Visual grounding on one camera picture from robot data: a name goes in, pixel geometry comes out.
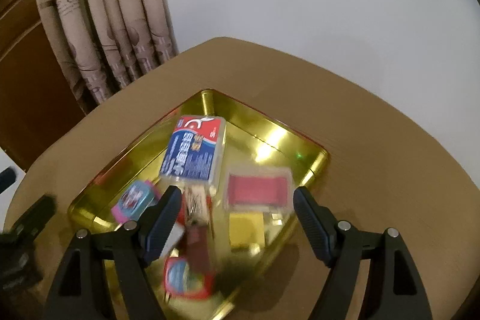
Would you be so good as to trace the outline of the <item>beige patterned curtain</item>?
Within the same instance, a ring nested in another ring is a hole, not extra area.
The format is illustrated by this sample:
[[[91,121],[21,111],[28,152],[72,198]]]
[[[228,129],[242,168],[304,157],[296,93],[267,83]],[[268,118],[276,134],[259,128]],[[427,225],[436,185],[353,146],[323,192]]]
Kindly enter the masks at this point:
[[[79,106],[91,110],[176,56],[166,0],[36,0]]]

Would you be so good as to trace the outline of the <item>gold YSL lipstick case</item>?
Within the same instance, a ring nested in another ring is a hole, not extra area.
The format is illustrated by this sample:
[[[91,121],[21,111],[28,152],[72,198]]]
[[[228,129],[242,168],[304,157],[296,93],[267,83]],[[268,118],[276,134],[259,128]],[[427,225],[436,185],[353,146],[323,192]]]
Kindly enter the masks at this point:
[[[199,184],[191,185],[185,189],[184,196],[186,225],[208,225],[210,221],[210,211],[208,194],[205,188]]]

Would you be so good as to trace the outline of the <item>clear box with red pad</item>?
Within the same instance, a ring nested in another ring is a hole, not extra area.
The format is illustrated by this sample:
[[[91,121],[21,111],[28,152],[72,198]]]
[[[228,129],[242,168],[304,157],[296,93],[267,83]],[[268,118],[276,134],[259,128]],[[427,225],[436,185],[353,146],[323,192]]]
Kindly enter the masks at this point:
[[[294,189],[288,167],[231,166],[224,174],[223,206],[229,212],[289,214]]]

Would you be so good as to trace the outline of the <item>brown wooden door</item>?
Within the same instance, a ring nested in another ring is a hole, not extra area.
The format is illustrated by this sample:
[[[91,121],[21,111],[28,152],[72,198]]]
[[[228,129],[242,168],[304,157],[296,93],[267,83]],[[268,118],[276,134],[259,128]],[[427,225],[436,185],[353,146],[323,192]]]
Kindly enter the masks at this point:
[[[1,0],[1,149],[23,170],[85,116],[36,0]]]

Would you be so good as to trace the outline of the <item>red rectangular block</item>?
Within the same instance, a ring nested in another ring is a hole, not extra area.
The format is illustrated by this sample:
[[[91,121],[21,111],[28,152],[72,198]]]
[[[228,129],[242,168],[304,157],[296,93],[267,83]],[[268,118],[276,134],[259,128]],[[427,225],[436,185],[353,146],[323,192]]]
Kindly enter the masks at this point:
[[[186,296],[190,299],[207,299],[215,289],[217,272],[211,227],[211,211],[208,225],[187,226],[185,223]]]

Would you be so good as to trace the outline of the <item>pink rectangular block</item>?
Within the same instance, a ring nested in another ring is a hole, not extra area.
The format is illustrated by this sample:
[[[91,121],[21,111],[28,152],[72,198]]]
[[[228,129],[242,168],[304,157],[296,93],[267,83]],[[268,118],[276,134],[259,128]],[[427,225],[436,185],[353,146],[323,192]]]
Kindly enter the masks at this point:
[[[115,221],[120,225],[123,225],[130,220],[129,214],[123,211],[118,205],[114,205],[111,212]]]

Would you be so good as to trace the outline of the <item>clear floss pick box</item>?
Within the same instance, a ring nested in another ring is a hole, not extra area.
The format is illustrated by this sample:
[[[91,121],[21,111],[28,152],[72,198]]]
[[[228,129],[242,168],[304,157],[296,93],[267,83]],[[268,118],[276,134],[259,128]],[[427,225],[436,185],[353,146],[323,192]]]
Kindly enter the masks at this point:
[[[215,196],[226,140],[226,122],[218,116],[182,115],[168,141],[159,177],[183,185],[199,184]]]

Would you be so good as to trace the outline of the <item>red yellow striped cube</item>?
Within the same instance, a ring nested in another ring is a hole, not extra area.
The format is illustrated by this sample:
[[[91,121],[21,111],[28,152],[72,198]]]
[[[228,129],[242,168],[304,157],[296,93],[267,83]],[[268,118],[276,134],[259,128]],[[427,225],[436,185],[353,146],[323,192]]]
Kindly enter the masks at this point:
[[[231,213],[229,244],[232,249],[246,249],[251,246],[264,248],[264,215],[259,212]]]

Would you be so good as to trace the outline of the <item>small blue round tin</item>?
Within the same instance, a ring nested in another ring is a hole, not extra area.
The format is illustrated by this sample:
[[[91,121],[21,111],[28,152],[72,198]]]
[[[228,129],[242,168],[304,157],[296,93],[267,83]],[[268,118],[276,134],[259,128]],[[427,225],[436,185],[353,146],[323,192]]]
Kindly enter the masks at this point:
[[[115,205],[128,213],[130,220],[137,221],[149,206],[157,202],[157,196],[151,182],[135,180],[121,194]]]

